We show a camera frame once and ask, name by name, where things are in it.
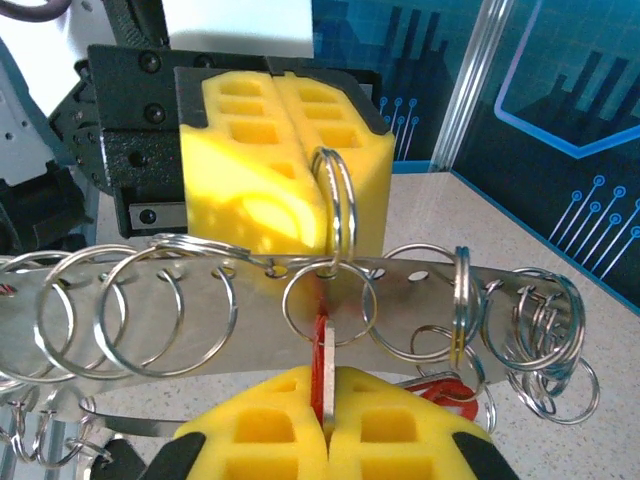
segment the yellow foam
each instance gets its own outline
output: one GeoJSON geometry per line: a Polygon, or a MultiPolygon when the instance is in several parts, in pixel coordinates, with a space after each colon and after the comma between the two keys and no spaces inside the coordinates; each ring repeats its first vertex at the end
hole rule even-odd
{"type": "MultiPolygon", "coordinates": [[[[376,135],[341,90],[286,72],[274,77],[308,159],[322,145],[345,161],[356,193],[357,254],[380,256],[387,222],[394,137],[376,135]]],[[[321,190],[329,192],[321,167],[321,190]]]]}
{"type": "Polygon", "coordinates": [[[207,437],[188,480],[326,480],[327,447],[295,368],[246,390],[177,432],[207,437]]]}
{"type": "Polygon", "coordinates": [[[209,126],[180,126],[189,233],[256,253],[319,254],[324,201],[271,76],[202,84],[209,126]]]}
{"type": "Polygon", "coordinates": [[[190,234],[256,253],[327,253],[328,188],[309,165],[324,145],[339,151],[354,182],[357,253],[382,253],[391,133],[374,135],[344,93],[293,74],[228,72],[202,92],[209,126],[180,126],[190,234]]]}
{"type": "Polygon", "coordinates": [[[336,383],[331,480],[476,479],[452,434],[490,441],[482,428],[354,368],[338,368],[336,383]]]}
{"type": "Polygon", "coordinates": [[[188,480],[475,480],[452,434],[479,426],[377,377],[336,369],[329,450],[310,403],[311,371],[272,378],[181,427],[207,440],[188,480]]]}

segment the stainless steel bar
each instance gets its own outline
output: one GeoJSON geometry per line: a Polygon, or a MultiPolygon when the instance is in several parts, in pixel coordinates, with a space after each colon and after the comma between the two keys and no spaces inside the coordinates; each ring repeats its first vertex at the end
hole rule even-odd
{"type": "MultiPolygon", "coordinates": [[[[162,281],[158,272],[171,271],[184,292],[186,317],[182,333],[169,351],[154,367],[176,367],[197,361],[204,351],[225,330],[227,325],[228,299],[223,282],[212,276],[220,265],[233,272],[233,287],[239,305],[237,326],[228,344],[210,362],[194,370],[190,375],[287,369],[309,360],[309,344],[296,337],[282,318],[282,294],[289,280],[310,259],[300,257],[277,257],[277,265],[285,266],[288,273],[278,279],[269,278],[265,270],[242,260],[216,257],[181,257],[152,259],[136,263],[125,272],[121,287],[129,306],[129,315],[134,320],[126,330],[119,351],[131,361],[141,361],[164,345],[175,322],[176,304],[171,286],[162,281]]],[[[453,308],[453,266],[436,262],[397,259],[356,259],[355,263],[369,272],[384,271],[375,280],[378,299],[376,328],[398,348],[407,348],[408,339],[416,328],[434,324],[451,328],[453,308]],[[409,277],[415,272],[428,272],[425,280],[412,282],[409,277]]],[[[113,263],[89,263],[71,269],[64,275],[78,324],[69,351],[69,360],[78,365],[95,362],[102,351],[95,342],[93,323],[96,293],[105,272],[113,263]]],[[[0,297],[0,361],[10,362],[21,372],[37,371],[46,364],[46,357],[33,342],[33,324],[37,294],[49,269],[43,268],[23,273],[0,274],[0,283],[15,286],[18,294],[0,297]]],[[[559,287],[542,278],[504,272],[487,268],[472,268],[480,285],[494,280],[504,282],[504,287],[492,295],[492,338],[496,345],[505,344],[512,330],[511,309],[517,305],[518,291],[526,285],[535,285],[545,295],[558,293],[559,287]]],[[[318,278],[310,272],[292,289],[289,306],[296,323],[312,331],[316,303],[315,293],[318,278]]],[[[336,337],[340,340],[363,329],[362,308],[370,308],[363,300],[364,284],[349,272],[340,273],[335,279],[322,279],[326,285],[327,304],[336,325],[336,337]]],[[[122,312],[115,302],[107,305],[107,324],[111,335],[115,334],[122,312]]],[[[562,297],[555,303],[558,322],[570,321],[570,305],[562,297]]],[[[51,296],[46,305],[47,335],[55,345],[61,345],[67,335],[67,320],[61,302],[51,296]]],[[[446,340],[437,335],[423,335],[424,343],[417,345],[416,353],[432,351],[446,345],[446,340]]],[[[504,366],[484,347],[480,338],[471,344],[482,359],[490,382],[505,379],[504,366]]],[[[339,364],[351,365],[367,371],[393,372],[415,375],[415,365],[400,361],[387,354],[370,337],[363,337],[349,347],[336,352],[339,364]]],[[[104,368],[114,366],[106,362],[104,368]]],[[[432,371],[447,370],[447,363],[429,365],[432,371]]],[[[52,374],[58,376],[59,370],[52,374]]],[[[473,371],[462,371],[463,380],[474,381],[473,371]]],[[[157,381],[131,375],[116,381],[94,381],[83,378],[55,386],[57,394],[47,397],[54,386],[41,385],[33,409],[54,408],[59,420],[78,421],[86,412],[79,408],[81,398],[100,392],[157,381]]],[[[11,400],[24,391],[6,394],[0,400],[11,400]]],[[[123,419],[96,415],[98,425],[104,425],[125,434],[171,435],[181,421],[149,419],[123,419]]]]}

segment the gray countertop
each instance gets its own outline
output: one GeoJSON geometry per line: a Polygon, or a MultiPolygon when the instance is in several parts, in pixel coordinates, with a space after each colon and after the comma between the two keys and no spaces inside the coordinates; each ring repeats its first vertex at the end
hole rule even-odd
{"type": "MultiPolygon", "coordinates": [[[[126,243],[142,245],[145,239],[126,243]]],[[[500,269],[536,266],[561,273],[581,292],[587,311],[584,356],[599,376],[598,411],[578,426],[538,419],[507,382],[492,386],[498,407],[496,444],[521,478],[640,478],[640,319],[448,173],[395,175],[385,250],[412,242],[453,249],[466,245],[473,265],[500,269]]],[[[98,243],[125,243],[118,235],[113,205],[100,202],[98,243]]],[[[268,378],[269,372],[220,375],[138,386],[100,397],[100,409],[128,415],[190,418],[232,394],[268,378]]],[[[579,370],[558,400],[561,415],[588,403],[587,375],[579,370]]],[[[147,459],[162,439],[133,439],[147,459]]]]}

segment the cable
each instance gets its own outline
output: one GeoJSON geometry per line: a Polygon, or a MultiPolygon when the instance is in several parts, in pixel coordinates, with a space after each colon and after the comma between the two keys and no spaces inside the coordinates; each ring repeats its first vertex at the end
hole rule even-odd
{"type": "Polygon", "coordinates": [[[50,0],[35,7],[0,0],[0,15],[21,22],[41,23],[55,20],[64,14],[70,5],[71,0],[50,0]]]}

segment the red key tag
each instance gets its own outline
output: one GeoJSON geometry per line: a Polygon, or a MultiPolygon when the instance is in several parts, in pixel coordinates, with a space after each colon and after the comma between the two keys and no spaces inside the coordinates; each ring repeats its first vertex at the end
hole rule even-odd
{"type": "Polygon", "coordinates": [[[467,387],[460,380],[442,380],[434,382],[429,388],[420,394],[436,405],[441,407],[456,407],[460,409],[459,415],[467,420],[474,421],[478,415],[478,401],[473,399],[469,402],[454,400],[449,396],[471,396],[473,390],[467,387]]]}
{"type": "Polygon", "coordinates": [[[322,425],[323,391],[324,391],[324,331],[327,316],[319,313],[316,316],[315,335],[313,337],[313,354],[311,359],[311,408],[322,425]]]}

